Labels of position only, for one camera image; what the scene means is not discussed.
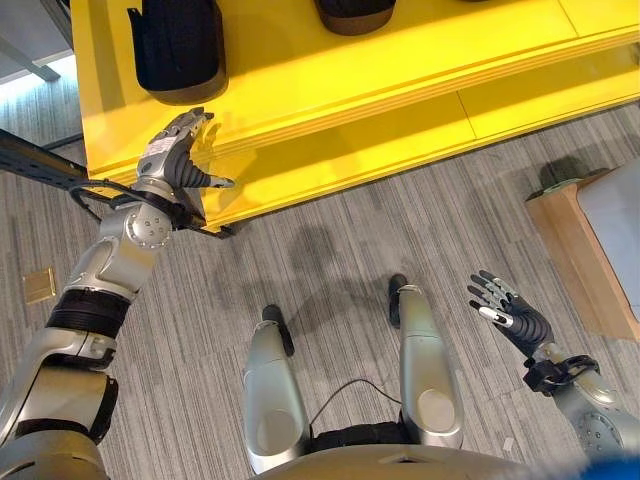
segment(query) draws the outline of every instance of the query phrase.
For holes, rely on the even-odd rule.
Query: robotic hand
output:
[[[549,322],[504,280],[481,270],[471,275],[480,288],[468,290],[482,300],[469,304],[526,357],[524,381],[534,392],[554,399],[592,458],[640,453],[640,421],[625,411],[617,392],[600,376],[587,355],[568,356],[555,344]]]
[[[0,397],[0,479],[106,479],[96,445],[109,429],[118,384],[104,370],[129,305],[172,230],[199,228],[186,188],[233,182],[194,166],[190,149],[212,118],[194,108],[147,146],[132,189],[100,224],[45,328],[37,332]]]

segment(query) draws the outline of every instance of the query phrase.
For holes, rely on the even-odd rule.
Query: robot finger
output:
[[[516,296],[518,295],[518,292],[516,292],[516,289],[513,288],[511,285],[509,285],[507,282],[505,282],[503,279],[496,277],[493,280],[493,283],[495,283],[496,285],[498,285],[500,287],[500,289],[505,293],[510,293],[512,296]]]
[[[502,291],[499,285],[493,282],[493,280],[499,280],[499,279],[494,275],[488,272],[485,272],[484,270],[480,270],[480,273],[485,273],[485,276],[479,277],[478,275],[471,275],[471,280],[477,283],[478,285],[480,285],[481,287],[484,287],[486,290],[488,290],[489,293],[493,296],[493,299],[494,299],[493,301],[497,305],[502,305],[502,302],[508,303],[509,299],[507,298],[505,292]]]
[[[473,285],[467,285],[467,290],[469,291],[469,293],[472,293],[476,297],[484,300],[492,308],[497,308],[499,310],[502,309],[502,306],[500,305],[500,300],[494,297],[491,292],[482,291],[479,288],[474,287]]]

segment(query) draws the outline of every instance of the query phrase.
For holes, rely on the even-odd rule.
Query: yellow shelf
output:
[[[128,175],[148,140],[185,110],[137,84],[126,8],[139,3],[73,2],[92,177]],[[387,26],[355,38],[326,31],[312,0],[218,3],[231,79],[205,106],[216,113],[221,158],[639,38],[636,0],[406,0]],[[598,4],[607,12],[592,18]]]
[[[358,120],[210,158],[237,180],[208,189],[207,229],[423,165],[640,96],[637,56],[619,47]],[[199,163],[205,158],[199,157]]]

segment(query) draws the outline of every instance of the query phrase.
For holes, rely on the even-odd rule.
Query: black joint cover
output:
[[[129,301],[108,292],[67,290],[51,312],[47,327],[80,330],[116,338]]]

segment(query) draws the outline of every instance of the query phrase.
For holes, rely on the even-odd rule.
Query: black cable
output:
[[[313,423],[318,419],[318,417],[320,416],[320,414],[322,412],[324,412],[324,409],[327,408],[327,406],[329,405],[329,403],[331,402],[331,400],[333,400],[336,395],[338,395],[342,390],[344,390],[345,388],[347,388],[350,385],[353,385],[354,383],[358,383],[358,382],[364,382],[367,385],[372,386],[379,394],[381,394],[382,396],[388,398],[389,400],[391,400],[392,402],[397,403],[398,405],[402,405],[402,402],[400,400],[396,400],[395,398],[393,398],[391,395],[389,395],[388,393],[384,392],[383,390],[381,390],[375,383],[373,383],[370,380],[367,380],[366,378],[355,378],[353,380],[348,381],[347,383],[345,383],[344,385],[342,385],[340,388],[338,388],[335,392],[333,392],[331,394],[331,396],[327,399],[326,402],[324,402],[322,404],[322,407],[320,407],[320,410],[318,410],[318,413],[316,413],[316,415],[313,417],[313,420],[311,420],[311,422],[309,422],[310,426],[313,426]]]
[[[151,205],[152,207],[155,207],[155,205],[152,202],[150,202],[147,198],[143,197],[142,195],[138,194],[135,190],[132,190],[129,187],[125,187],[124,185],[121,185],[116,182],[112,182],[110,180],[87,180],[86,182],[79,182],[79,183],[76,183],[73,187],[70,187],[68,189],[68,192],[71,195],[71,198],[73,199],[73,201],[76,202],[78,205],[80,205],[80,207],[83,210],[85,210],[89,215],[91,215],[98,222],[102,221],[100,216],[96,214],[91,209],[91,207],[89,207],[89,205],[87,205],[84,201],[82,201],[81,197],[83,196],[92,197],[95,200],[102,201],[103,203],[110,203],[111,199],[108,199],[108,201],[106,202],[103,200],[100,200],[98,196],[93,194],[93,192],[84,190],[85,188],[88,188],[88,187],[111,188],[113,190],[119,191],[120,193],[128,195],[134,200],[137,200],[139,202],[144,202]]]

